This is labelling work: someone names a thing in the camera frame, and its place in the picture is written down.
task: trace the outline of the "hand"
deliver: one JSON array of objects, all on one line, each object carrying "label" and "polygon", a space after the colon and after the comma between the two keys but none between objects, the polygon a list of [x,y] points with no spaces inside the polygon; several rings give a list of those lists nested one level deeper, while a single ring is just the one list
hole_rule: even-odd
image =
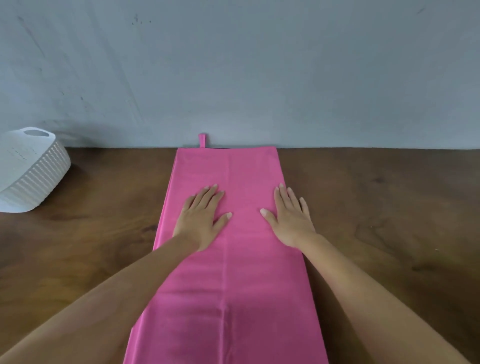
[{"label": "hand", "polygon": [[275,187],[274,198],[278,217],[264,208],[260,213],[283,244],[298,248],[305,236],[315,234],[307,203],[303,197],[299,202],[292,189],[287,190],[282,183],[280,188]]},{"label": "hand", "polygon": [[198,252],[208,248],[232,217],[228,212],[214,223],[216,207],[225,194],[225,191],[215,194],[216,188],[216,184],[212,188],[206,186],[199,194],[187,198],[173,231],[173,236],[181,235],[197,244]]}]

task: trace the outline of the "forearm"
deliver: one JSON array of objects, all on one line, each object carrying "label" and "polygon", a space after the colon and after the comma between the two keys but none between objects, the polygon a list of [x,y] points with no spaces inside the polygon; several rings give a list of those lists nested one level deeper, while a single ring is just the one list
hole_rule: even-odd
[{"label": "forearm", "polygon": [[378,363],[468,363],[425,321],[321,235],[299,242]]},{"label": "forearm", "polygon": [[180,236],[171,239],[53,316],[0,364],[106,362],[170,272],[196,249]]}]

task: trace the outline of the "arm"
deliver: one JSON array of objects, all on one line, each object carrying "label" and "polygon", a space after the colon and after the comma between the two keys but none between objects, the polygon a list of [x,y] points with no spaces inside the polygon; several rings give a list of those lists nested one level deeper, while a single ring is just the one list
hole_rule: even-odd
[{"label": "arm", "polygon": [[0,364],[105,363],[171,271],[206,249],[231,213],[215,224],[223,192],[205,187],[185,202],[173,238],[53,316],[0,357]]},{"label": "arm", "polygon": [[260,212],[277,237],[305,254],[332,289],[352,326],[377,363],[468,361],[394,295],[316,234],[308,206],[292,189],[275,189],[278,217]]}]

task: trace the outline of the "wooden surface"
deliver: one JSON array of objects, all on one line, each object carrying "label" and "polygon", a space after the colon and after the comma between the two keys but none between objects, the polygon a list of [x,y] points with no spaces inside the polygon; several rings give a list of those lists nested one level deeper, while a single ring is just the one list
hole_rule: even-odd
[{"label": "wooden surface", "polygon": [[[1,353],[152,249],[175,150],[69,153],[71,169],[41,206],[0,214]],[[317,231],[480,364],[480,151],[279,156]],[[372,363],[308,269],[330,363]]]}]

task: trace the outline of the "finger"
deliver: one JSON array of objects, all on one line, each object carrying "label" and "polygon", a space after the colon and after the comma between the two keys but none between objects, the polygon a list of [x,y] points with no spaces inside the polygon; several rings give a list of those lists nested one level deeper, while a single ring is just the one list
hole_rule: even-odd
[{"label": "finger", "polygon": [[275,207],[277,212],[283,210],[285,208],[285,204],[283,203],[282,197],[280,196],[280,190],[278,189],[278,187],[275,187],[273,197],[275,199]]},{"label": "finger", "polygon": [[290,197],[290,201],[292,202],[293,207],[294,207],[297,211],[301,211],[301,207],[300,207],[299,201],[298,201],[297,197],[295,196],[295,194],[293,193],[293,190],[289,187],[289,188],[287,189],[287,192],[288,192],[288,196]]},{"label": "finger", "polygon": [[285,204],[285,207],[287,209],[292,209],[293,205],[292,202],[290,201],[290,197],[288,196],[287,189],[283,185],[283,183],[280,184],[280,196],[282,196],[283,203]]},{"label": "finger", "polygon": [[197,207],[198,204],[200,203],[200,201],[202,200],[204,194],[210,189],[210,186],[205,186],[199,193],[198,195],[195,197],[195,199],[193,200],[192,202],[192,206],[191,207]]},{"label": "finger", "polygon": [[302,212],[308,217],[308,220],[311,221],[312,219],[310,218],[310,210],[308,209],[307,201],[305,201],[303,197],[300,197],[300,204]]},{"label": "finger", "polygon": [[232,213],[231,212],[227,212],[226,214],[223,214],[217,221],[215,224],[213,224],[213,233],[215,234],[215,236],[217,236],[221,231],[222,229],[225,227],[225,225],[227,224],[228,220],[231,219],[232,217]]},{"label": "finger", "polygon": [[198,204],[199,208],[205,208],[207,207],[208,203],[210,202],[210,199],[212,198],[213,194],[216,191],[217,185],[214,184],[202,197],[200,203]]},{"label": "finger", "polygon": [[265,208],[261,208],[260,213],[265,218],[265,220],[267,220],[267,222],[270,224],[272,229],[278,224],[278,221],[276,220],[275,215],[272,214],[271,211],[268,211]]},{"label": "finger", "polygon": [[218,206],[218,203],[220,202],[224,194],[225,194],[225,191],[220,191],[216,195],[214,195],[210,200],[210,202],[208,203],[207,208],[215,212],[216,207]]},{"label": "finger", "polygon": [[195,195],[193,196],[188,196],[188,198],[185,200],[185,203],[183,204],[183,207],[181,209],[181,211],[187,211],[190,206],[192,205],[192,202],[193,202],[193,199],[195,198]]}]

